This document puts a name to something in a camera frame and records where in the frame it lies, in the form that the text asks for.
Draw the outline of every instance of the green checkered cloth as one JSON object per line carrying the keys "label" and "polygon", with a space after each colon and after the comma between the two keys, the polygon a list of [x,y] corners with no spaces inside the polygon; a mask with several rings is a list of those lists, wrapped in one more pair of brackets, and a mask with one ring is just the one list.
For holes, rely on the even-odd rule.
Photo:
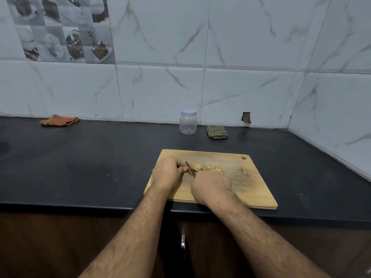
{"label": "green checkered cloth", "polygon": [[228,137],[225,128],[222,126],[207,126],[206,131],[212,139],[226,139]]}

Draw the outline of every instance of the knife blade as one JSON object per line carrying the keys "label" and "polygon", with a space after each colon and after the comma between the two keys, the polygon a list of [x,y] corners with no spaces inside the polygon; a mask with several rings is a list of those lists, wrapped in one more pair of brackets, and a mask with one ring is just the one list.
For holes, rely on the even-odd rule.
{"label": "knife blade", "polygon": [[188,171],[191,173],[193,177],[196,177],[196,172],[193,170],[193,168],[188,164],[187,161],[185,161],[185,164],[187,165]]}

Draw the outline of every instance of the person's left hand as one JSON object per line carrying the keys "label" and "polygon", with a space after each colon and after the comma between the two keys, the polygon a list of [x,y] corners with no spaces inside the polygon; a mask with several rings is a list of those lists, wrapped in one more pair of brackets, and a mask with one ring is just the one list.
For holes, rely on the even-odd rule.
{"label": "person's left hand", "polygon": [[186,164],[173,158],[160,159],[152,170],[151,186],[170,192],[178,183],[182,173],[188,171]]}

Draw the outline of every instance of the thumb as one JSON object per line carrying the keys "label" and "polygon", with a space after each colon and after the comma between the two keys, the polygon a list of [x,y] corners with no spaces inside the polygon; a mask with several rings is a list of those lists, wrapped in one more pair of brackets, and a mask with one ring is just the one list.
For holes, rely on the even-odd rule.
{"label": "thumb", "polygon": [[177,168],[177,174],[180,176],[182,173],[185,173],[186,171],[188,171],[188,168],[187,167],[179,167]]}

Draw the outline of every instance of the person's left arm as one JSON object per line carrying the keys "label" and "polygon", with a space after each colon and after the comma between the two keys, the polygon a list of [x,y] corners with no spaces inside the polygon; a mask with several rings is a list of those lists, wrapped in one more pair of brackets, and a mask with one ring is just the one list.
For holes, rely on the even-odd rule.
{"label": "person's left arm", "polygon": [[79,278],[149,278],[166,200],[186,171],[186,165],[177,159],[159,160],[152,171],[151,187],[134,213]]}

